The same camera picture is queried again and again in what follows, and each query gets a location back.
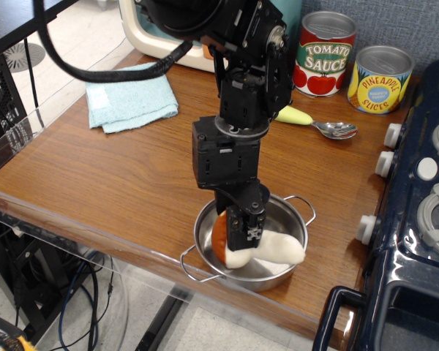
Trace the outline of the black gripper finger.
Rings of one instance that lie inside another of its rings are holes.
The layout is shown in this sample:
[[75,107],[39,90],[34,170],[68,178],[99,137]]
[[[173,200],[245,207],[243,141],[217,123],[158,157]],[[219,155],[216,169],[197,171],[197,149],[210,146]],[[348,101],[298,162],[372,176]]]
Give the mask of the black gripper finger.
[[249,215],[237,205],[226,209],[227,247],[232,252],[243,249],[256,249],[260,244],[266,212]]

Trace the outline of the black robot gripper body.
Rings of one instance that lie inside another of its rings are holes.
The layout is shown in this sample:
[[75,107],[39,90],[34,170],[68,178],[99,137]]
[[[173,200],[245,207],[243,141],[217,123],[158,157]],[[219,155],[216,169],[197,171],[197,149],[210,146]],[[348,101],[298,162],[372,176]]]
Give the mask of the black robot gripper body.
[[215,193],[217,212],[235,205],[244,213],[263,213],[269,191],[258,180],[260,139],[225,134],[217,116],[192,124],[192,164],[197,185]]

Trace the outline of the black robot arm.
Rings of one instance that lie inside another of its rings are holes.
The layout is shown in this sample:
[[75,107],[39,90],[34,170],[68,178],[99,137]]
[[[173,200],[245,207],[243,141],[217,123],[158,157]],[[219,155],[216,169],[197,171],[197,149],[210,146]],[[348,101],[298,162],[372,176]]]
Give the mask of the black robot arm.
[[226,215],[229,250],[259,245],[269,190],[258,179],[260,141],[291,100],[288,36],[270,1],[144,1],[166,34],[204,44],[214,59],[219,112],[192,125],[198,186]]

